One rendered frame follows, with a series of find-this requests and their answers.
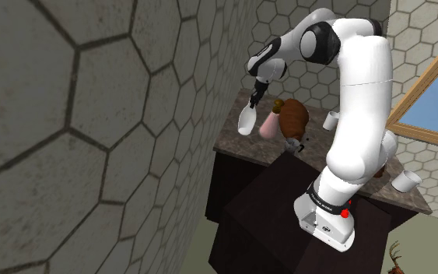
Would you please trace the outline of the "brown rounded object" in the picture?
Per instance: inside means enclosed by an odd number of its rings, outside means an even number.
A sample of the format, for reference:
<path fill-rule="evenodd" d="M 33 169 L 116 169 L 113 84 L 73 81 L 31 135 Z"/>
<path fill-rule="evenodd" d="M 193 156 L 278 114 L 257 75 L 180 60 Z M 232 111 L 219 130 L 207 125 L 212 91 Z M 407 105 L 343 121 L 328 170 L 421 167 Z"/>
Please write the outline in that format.
<path fill-rule="evenodd" d="M 279 127 L 286 139 L 301 141 L 309 120 L 309 112 L 302 103 L 295 99 L 284 101 L 279 113 Z"/>

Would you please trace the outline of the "white cup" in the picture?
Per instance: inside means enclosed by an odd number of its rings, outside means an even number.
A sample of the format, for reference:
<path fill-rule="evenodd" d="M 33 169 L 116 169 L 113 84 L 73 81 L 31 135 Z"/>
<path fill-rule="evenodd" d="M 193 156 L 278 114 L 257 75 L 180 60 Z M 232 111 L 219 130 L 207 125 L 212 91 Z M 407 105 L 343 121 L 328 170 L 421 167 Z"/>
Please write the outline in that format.
<path fill-rule="evenodd" d="M 324 123 L 322 125 L 323 129 L 327 131 L 333 131 L 339 121 L 340 114 L 335 111 L 329 111 L 327 117 L 324 119 Z"/>
<path fill-rule="evenodd" d="M 422 179 L 415 172 L 403 170 L 392 182 L 391 186 L 401 193 L 407 193 L 422 183 Z"/>

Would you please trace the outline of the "window with wooden frame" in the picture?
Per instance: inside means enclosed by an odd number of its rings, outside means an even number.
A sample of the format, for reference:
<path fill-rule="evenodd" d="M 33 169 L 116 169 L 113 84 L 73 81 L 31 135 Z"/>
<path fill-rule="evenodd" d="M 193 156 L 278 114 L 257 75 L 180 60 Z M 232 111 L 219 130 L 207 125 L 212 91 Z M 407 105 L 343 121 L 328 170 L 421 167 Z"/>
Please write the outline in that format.
<path fill-rule="evenodd" d="M 438 55 L 387 120 L 398 135 L 438 145 Z"/>

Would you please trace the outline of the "dark cabinet with stone top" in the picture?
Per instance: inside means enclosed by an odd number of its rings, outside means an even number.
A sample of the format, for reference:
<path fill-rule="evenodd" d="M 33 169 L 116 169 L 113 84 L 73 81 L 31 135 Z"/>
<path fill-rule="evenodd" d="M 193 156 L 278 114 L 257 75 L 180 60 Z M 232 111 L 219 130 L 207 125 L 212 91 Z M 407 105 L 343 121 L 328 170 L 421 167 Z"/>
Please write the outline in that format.
<path fill-rule="evenodd" d="M 285 139 L 277 134 L 273 139 L 263 139 L 258 134 L 258 126 L 250 135 L 237 131 L 240 112 L 249 102 L 251 92 L 241 90 L 230 109 L 219 135 L 215 141 L 215 162 L 212 181 L 208 193 L 205 216 L 218 223 L 223 206 L 238 195 L 266 167 L 284 151 Z M 328 111 L 308 106 L 310 120 L 306 126 L 309 140 L 306 149 L 297 156 L 317 170 L 326 165 L 325 159 L 335 132 L 322 128 Z M 383 176 L 372 178 L 362 186 L 358 195 L 366 197 L 371 203 L 392 216 L 391 229 L 402 225 L 413 216 L 432 213 L 426 200 L 417 188 L 402 193 L 394 189 L 391 182 L 404 170 L 395 157 L 387 161 Z"/>

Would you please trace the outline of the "pink bottle with brown cap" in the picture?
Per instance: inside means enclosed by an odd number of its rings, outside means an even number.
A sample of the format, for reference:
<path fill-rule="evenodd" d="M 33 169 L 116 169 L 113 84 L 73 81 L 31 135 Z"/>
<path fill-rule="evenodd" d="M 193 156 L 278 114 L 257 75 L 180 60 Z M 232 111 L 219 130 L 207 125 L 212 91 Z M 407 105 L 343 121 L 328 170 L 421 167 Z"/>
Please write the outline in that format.
<path fill-rule="evenodd" d="M 259 134 L 263 139 L 273 139 L 276 136 L 279 130 L 279 114 L 283 105 L 283 100 L 277 99 L 274 101 L 271 112 L 259 128 Z"/>

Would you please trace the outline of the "brown antlered figure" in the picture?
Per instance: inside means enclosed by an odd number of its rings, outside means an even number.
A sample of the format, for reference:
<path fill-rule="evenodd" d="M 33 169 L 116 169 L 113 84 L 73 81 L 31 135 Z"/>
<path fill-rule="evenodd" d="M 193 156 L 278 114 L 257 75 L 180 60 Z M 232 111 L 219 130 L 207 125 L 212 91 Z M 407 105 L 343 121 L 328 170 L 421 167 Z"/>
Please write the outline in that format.
<path fill-rule="evenodd" d="M 401 255 L 397 256 L 398 251 L 395 251 L 395 248 L 397 248 L 400 245 L 398 241 L 395 241 L 390 247 L 389 247 L 389 257 L 391 261 L 394 263 L 394 266 L 387 272 L 387 274 L 404 274 L 403 270 L 399 266 L 397 260 L 401 258 Z"/>

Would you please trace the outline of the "small grey and black object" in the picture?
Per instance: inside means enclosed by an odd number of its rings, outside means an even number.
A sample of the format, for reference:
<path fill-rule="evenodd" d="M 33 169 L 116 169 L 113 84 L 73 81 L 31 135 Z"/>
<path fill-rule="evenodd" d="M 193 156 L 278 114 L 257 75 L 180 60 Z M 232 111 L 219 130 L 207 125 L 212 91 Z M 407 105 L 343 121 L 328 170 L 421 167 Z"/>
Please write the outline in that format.
<path fill-rule="evenodd" d="M 305 143 L 309 140 L 308 137 L 301 139 L 300 141 L 295 138 L 287 138 L 285 140 L 284 149 L 286 152 L 294 154 L 301 153 L 305 148 Z"/>

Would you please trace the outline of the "dark robot stand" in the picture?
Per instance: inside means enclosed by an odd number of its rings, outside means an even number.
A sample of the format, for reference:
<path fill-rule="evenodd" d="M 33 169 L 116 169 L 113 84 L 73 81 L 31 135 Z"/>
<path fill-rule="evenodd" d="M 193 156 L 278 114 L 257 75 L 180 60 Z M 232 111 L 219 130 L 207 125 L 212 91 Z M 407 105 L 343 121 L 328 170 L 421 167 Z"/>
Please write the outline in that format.
<path fill-rule="evenodd" d="M 217 274 L 380 274 L 388 213 L 352 198 L 355 240 L 336 251 L 302 230 L 293 211 L 318 171 L 283 154 L 269 167 L 217 154 L 211 194 L 223 201 L 209 264 Z"/>

